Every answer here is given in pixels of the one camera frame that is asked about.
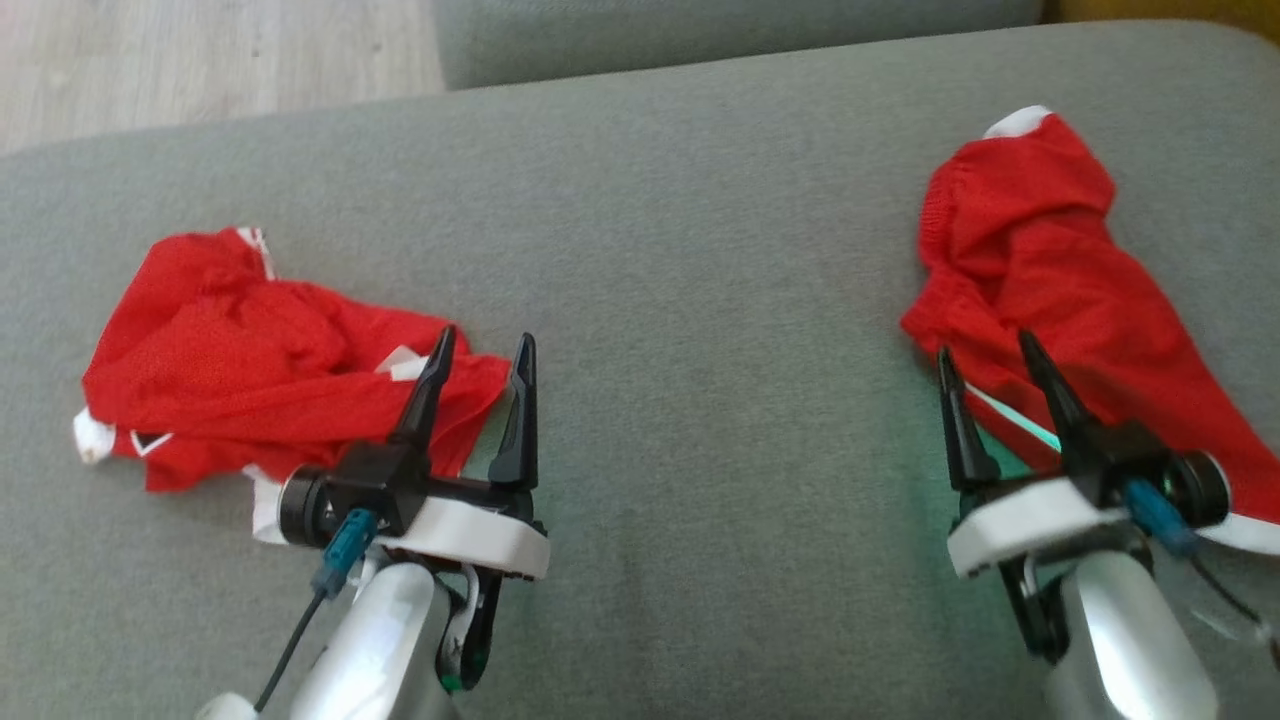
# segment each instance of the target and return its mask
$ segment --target wooden floor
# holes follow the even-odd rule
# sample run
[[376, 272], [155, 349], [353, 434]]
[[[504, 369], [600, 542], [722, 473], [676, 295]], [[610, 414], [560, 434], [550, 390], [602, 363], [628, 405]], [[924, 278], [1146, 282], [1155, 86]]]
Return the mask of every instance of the wooden floor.
[[430, 0], [0, 0], [0, 154], [440, 92]]

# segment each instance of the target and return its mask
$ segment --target grey sofa cushion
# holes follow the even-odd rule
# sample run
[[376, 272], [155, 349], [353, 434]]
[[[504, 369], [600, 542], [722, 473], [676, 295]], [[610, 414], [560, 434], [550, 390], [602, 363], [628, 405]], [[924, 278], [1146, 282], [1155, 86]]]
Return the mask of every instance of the grey sofa cushion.
[[[950, 570], [936, 392], [897, 328], [925, 182], [1006, 111], [1062, 111], [1119, 183], [1116, 241], [1280, 450], [1277, 86], [1280, 54], [1235, 31], [1061, 26], [0, 160], [0, 716], [256, 693], [306, 605], [317, 553], [250, 539], [247, 482], [148, 496], [69, 437], [147, 246], [259, 223], [289, 277], [452, 316], [483, 351], [540, 341], [552, 570], [503, 593], [472, 716], [1039, 717], [997, 579]], [[1215, 560], [1280, 616], [1275, 561]], [[1188, 629], [1225, 716], [1268, 716], [1262, 653]]]
[[435, 0], [452, 90], [1032, 24], [1042, 0]]

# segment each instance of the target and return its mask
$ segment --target red cloth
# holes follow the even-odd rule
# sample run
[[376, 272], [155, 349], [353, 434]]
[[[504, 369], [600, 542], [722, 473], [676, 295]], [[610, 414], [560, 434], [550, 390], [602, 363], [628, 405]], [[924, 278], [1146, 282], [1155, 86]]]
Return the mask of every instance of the red cloth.
[[[384, 438], [413, 382], [378, 366], [398, 346], [430, 352], [445, 324], [274, 279], [260, 231], [175, 236], [151, 249], [108, 322], [84, 397], [115, 427], [113, 454], [143, 457], [148, 491], [246, 465], [283, 480], [303, 462], [332, 465], [353, 439]], [[458, 334], [430, 443], [436, 473], [461, 471], [508, 366]]]
[[[1018, 346], [1018, 328], [1033, 331], [1103, 421], [1135, 418], [1175, 448], [1211, 452], [1233, 511], [1280, 523], [1280, 461], [1213, 380], [1156, 282], [1112, 243], [1114, 195], [1057, 115], [965, 145], [929, 183], [919, 238], [929, 278], [902, 328], [931, 356], [950, 346], [970, 384], [1052, 429]], [[969, 397], [977, 420], [1029, 465], [1057, 462]]]

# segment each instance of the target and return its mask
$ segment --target white trim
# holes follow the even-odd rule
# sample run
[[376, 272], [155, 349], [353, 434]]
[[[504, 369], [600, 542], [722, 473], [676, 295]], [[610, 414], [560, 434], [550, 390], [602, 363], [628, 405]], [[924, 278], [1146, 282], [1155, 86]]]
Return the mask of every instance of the white trim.
[[111, 450], [115, 447], [115, 425], [95, 420], [88, 407], [76, 414], [72, 432], [76, 433], [76, 448], [79, 450], [81, 461], [86, 465], [97, 465], [111, 456]]
[[156, 451], [157, 447], [173, 439], [173, 433], [165, 433], [148, 445], [142, 445], [142, 438], [138, 437], [137, 430], [129, 430], [129, 439], [133, 441], [133, 450], [137, 451], [138, 457], [146, 457], [147, 455]]
[[273, 480], [257, 465], [244, 465], [241, 468], [250, 480], [253, 482], [253, 539], [273, 544], [288, 544], [284, 534], [280, 533], [280, 493], [284, 486]]
[[394, 383], [416, 380], [422, 374], [422, 368], [426, 366], [430, 359], [430, 355], [419, 355], [408, 347], [399, 345], [396, 350], [392, 350], [385, 360], [378, 364], [374, 372], [390, 373], [392, 382]]
[[1052, 115], [1053, 113], [1043, 105], [1032, 105], [1029, 108], [1023, 108], [1021, 110], [1015, 110], [1006, 115], [998, 123], [987, 128], [987, 132], [982, 135], [983, 140], [991, 140], [993, 137], [1021, 137], [1041, 126], [1044, 118]]
[[275, 265], [271, 263], [271, 251], [266, 249], [266, 238], [262, 234], [262, 228], [236, 228], [236, 233], [262, 256], [262, 269], [266, 272], [266, 279], [276, 279]]
[[1280, 525], [1257, 518], [1231, 512], [1222, 524], [1196, 532], [1203, 538], [1236, 550], [1280, 555]]

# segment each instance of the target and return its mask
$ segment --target robotic arm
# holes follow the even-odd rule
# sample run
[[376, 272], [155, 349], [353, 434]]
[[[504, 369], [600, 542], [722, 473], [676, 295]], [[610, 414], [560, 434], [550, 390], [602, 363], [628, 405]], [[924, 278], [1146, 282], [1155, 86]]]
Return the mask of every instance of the robotic arm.
[[1140, 423], [1101, 423], [1036, 337], [1024, 331], [1019, 340], [1062, 464], [1002, 479], [965, 409], [964, 379], [940, 352], [947, 461], [960, 493], [947, 538], [956, 574], [998, 570], [1027, 650], [1052, 666], [1046, 700], [1057, 716], [1217, 717], [1213, 684], [1155, 583], [1147, 536], [1225, 593], [1194, 555], [1193, 528], [1226, 518], [1226, 478], [1210, 455], [1174, 452]]
[[[201, 720], [252, 720], [311, 615], [337, 597], [364, 557], [356, 600], [291, 705], [300, 719], [457, 717], [452, 696], [484, 674], [502, 582], [539, 580], [550, 544], [534, 519], [538, 389], [534, 338], [512, 363], [507, 428], [488, 480], [431, 475], [428, 441], [453, 359], [445, 328], [385, 443], [357, 442], [338, 466], [301, 468], [280, 495], [279, 520], [293, 544], [324, 550], [315, 597], [257, 703], [227, 693]], [[461, 575], [466, 591], [440, 577]]]

